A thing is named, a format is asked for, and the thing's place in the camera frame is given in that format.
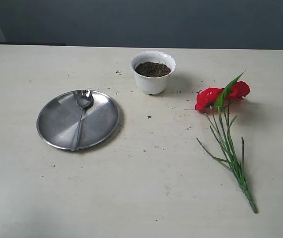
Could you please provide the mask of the stainless steel spork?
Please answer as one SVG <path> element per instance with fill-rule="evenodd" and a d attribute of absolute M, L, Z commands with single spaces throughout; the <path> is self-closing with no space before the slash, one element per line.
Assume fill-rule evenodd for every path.
<path fill-rule="evenodd" d="M 77 148 L 77 145 L 80 140 L 80 131 L 81 131 L 81 125 L 82 125 L 82 118 L 85 110 L 90 107 L 90 105 L 93 102 L 93 97 L 91 94 L 91 91 L 89 89 L 82 90 L 80 95 L 78 96 L 76 103 L 80 107 L 80 117 L 78 120 L 78 125 L 75 131 L 75 135 L 71 144 L 71 151 L 75 151 Z"/>

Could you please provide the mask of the red artificial flower with stems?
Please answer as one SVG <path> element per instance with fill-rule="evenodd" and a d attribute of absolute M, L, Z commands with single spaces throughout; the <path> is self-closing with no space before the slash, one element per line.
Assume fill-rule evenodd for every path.
<path fill-rule="evenodd" d="M 249 191 L 245 173 L 245 141 L 241 137 L 241 159 L 238 159 L 231 135 L 231 127 L 237 116 L 230 118 L 230 105 L 237 100 L 243 100 L 250 93 L 249 85 L 239 81 L 243 74 L 231 80 L 224 88 L 209 87 L 197 92 L 194 110 L 202 112 L 209 109 L 211 117 L 205 113 L 210 123 L 210 130 L 219 145 L 224 158 L 214 156 L 207 147 L 197 138 L 203 150 L 215 161 L 228 169 L 235 177 L 239 188 L 245 195 L 253 213 L 259 213 L 254 198 Z"/>

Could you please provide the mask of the dark brown potting soil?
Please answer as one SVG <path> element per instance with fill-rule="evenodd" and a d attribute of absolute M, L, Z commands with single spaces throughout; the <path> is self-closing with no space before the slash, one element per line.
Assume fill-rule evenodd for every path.
<path fill-rule="evenodd" d="M 146 77 L 162 77 L 168 75 L 171 72 L 171 69 L 165 64 L 147 61 L 140 63 L 136 67 L 135 71 L 136 73 Z"/>

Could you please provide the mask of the white scalloped flower pot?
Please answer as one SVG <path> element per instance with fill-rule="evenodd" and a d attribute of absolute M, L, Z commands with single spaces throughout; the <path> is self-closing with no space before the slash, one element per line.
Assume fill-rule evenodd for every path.
<path fill-rule="evenodd" d="M 137 67 L 145 62 L 163 64 L 170 69 L 170 72 L 160 77 L 141 75 L 137 72 Z M 165 90 L 168 79 L 176 68 L 176 62 L 173 57 L 164 52 L 145 51 L 131 58 L 130 67 L 134 73 L 137 87 L 146 95 L 157 95 Z"/>

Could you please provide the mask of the round stainless steel plate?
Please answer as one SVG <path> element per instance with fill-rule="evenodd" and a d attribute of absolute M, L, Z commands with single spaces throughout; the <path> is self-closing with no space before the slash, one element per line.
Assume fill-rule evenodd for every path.
<path fill-rule="evenodd" d="M 82 109 L 77 100 L 91 94 Z M 86 149 L 105 141 L 120 122 L 120 108 L 110 96 L 95 90 L 73 90 L 49 101 L 37 118 L 37 131 L 49 145 L 68 151 Z"/>

